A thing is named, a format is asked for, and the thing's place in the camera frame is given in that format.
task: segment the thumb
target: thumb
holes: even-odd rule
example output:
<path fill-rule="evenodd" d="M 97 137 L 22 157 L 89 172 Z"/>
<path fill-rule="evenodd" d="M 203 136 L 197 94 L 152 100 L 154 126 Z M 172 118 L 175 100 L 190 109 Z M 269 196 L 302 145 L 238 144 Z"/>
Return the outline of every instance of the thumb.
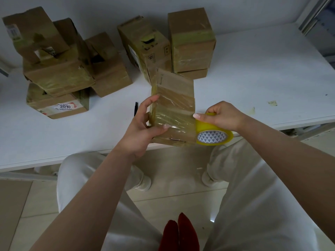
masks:
<path fill-rule="evenodd" d="M 169 127 L 171 127 L 171 126 L 168 125 L 168 124 L 164 124 L 164 125 L 161 125 L 161 126 L 148 128 L 147 132 L 149 133 L 149 136 L 151 138 L 153 138 L 155 136 L 158 136 L 158 135 L 161 135 L 161 134 L 165 133 L 169 129 Z"/>
<path fill-rule="evenodd" d="M 193 117 L 199 121 L 202 122 L 207 122 L 207 123 L 211 123 L 214 124 L 215 122 L 215 116 L 213 115 L 207 115 L 207 114 L 203 114 L 203 113 L 195 113 L 193 114 Z"/>

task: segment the red fabric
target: red fabric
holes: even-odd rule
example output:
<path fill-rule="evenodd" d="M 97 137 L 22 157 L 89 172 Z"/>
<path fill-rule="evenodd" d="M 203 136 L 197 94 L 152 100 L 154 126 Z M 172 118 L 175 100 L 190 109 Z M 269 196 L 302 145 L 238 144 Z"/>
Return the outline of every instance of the red fabric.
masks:
<path fill-rule="evenodd" d="M 197 233 L 190 220 L 180 213 L 178 224 L 169 220 L 163 232 L 158 251 L 199 251 Z"/>
<path fill-rule="evenodd" d="M 199 251 L 199 241 L 197 233 L 184 213 L 178 217 L 179 228 L 179 250 L 180 251 Z"/>
<path fill-rule="evenodd" d="M 179 235 L 176 221 L 169 220 L 163 232 L 163 237 L 158 251 L 178 251 Z"/>

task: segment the shoe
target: shoe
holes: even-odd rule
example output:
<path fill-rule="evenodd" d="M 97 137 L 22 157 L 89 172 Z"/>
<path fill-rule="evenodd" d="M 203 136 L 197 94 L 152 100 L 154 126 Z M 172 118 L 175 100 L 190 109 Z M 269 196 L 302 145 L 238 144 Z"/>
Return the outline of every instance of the shoe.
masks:
<path fill-rule="evenodd" d="M 148 176 L 144 175 L 141 184 L 135 189 L 140 191 L 148 191 L 150 187 L 151 187 L 151 179 Z"/>
<path fill-rule="evenodd" d="M 213 180 L 207 173 L 207 170 L 204 171 L 204 173 L 201 176 L 201 180 L 203 184 L 205 184 L 207 187 L 214 187 L 216 184 L 218 184 L 218 181 Z"/>

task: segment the packing tape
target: packing tape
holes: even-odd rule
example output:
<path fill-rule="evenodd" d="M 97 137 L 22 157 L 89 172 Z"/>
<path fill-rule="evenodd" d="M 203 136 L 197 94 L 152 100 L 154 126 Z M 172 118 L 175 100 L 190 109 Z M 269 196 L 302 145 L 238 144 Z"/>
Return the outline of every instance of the packing tape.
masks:
<path fill-rule="evenodd" d="M 234 135 L 230 130 L 196 120 L 197 143 L 201 145 L 221 145 L 228 143 Z"/>

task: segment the fingernail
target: fingernail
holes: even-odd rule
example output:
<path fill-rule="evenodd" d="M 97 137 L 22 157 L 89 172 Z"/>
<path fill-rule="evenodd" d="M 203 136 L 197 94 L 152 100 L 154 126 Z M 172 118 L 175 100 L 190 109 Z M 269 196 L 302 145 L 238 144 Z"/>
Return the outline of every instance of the fingernail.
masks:
<path fill-rule="evenodd" d="M 200 119 L 200 115 L 199 115 L 198 113 L 193 114 L 193 117 L 194 117 L 195 119 Z"/>

